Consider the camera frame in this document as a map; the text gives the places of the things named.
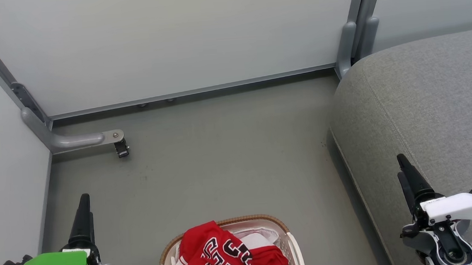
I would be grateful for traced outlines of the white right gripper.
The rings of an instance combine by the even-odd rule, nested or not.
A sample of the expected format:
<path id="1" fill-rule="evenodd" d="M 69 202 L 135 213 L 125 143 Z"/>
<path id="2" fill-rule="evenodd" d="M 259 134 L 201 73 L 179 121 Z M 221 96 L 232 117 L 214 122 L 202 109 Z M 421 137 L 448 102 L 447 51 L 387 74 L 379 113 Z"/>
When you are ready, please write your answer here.
<path id="1" fill-rule="evenodd" d="M 472 190 L 439 196 L 404 154 L 396 159 L 397 179 L 413 221 L 401 231 L 403 244 L 419 257 L 472 254 L 472 241 L 464 236 L 472 221 Z"/>

